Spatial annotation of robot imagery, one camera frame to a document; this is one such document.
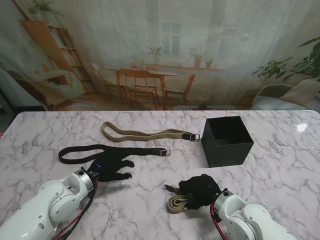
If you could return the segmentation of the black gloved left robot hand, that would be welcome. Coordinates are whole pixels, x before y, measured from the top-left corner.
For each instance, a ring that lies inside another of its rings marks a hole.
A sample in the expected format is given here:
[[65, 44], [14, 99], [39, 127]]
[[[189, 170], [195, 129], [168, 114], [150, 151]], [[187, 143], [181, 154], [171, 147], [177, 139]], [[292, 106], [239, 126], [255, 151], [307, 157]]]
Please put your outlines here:
[[110, 149], [100, 153], [91, 163], [88, 172], [94, 175], [98, 182], [111, 182], [128, 180], [132, 178], [130, 173], [119, 173], [122, 168], [134, 168], [135, 164], [131, 160], [124, 158], [132, 155], [129, 149]]

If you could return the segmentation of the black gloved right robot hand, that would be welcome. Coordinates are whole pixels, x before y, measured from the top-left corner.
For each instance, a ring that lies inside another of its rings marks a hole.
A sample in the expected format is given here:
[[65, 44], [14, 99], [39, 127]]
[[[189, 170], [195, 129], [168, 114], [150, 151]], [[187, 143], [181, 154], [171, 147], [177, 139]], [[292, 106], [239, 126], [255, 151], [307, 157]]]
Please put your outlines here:
[[188, 210], [198, 210], [200, 207], [209, 206], [222, 193], [215, 180], [207, 174], [182, 180], [178, 186], [182, 195], [192, 196], [192, 200], [185, 205]]

